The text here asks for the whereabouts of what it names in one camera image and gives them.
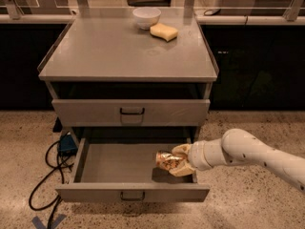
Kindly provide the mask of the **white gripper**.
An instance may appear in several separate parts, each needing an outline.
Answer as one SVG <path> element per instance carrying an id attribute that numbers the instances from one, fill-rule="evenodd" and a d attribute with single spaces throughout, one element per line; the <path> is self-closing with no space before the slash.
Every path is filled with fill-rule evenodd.
<path id="1" fill-rule="evenodd" d="M 194 168 L 199 171 L 205 171 L 212 168 L 212 166 L 205 158 L 205 151 L 208 147 L 208 141 L 196 141 L 191 144 L 181 144 L 172 149 L 174 156 L 188 155 L 189 163 L 180 164 L 178 167 L 170 170 L 170 174 L 175 177 L 184 177 L 194 173 Z"/>

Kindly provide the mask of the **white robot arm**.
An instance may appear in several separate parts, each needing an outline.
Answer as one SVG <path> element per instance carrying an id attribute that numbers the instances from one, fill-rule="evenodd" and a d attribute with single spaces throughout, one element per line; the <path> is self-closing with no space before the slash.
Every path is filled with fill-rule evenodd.
<path id="1" fill-rule="evenodd" d="M 221 165 L 256 164 L 305 193 L 305 159 L 270 147 L 241 129 L 231 129 L 216 140 L 176 146 L 172 154 L 183 157 L 175 168 L 170 169 L 176 177 Z"/>

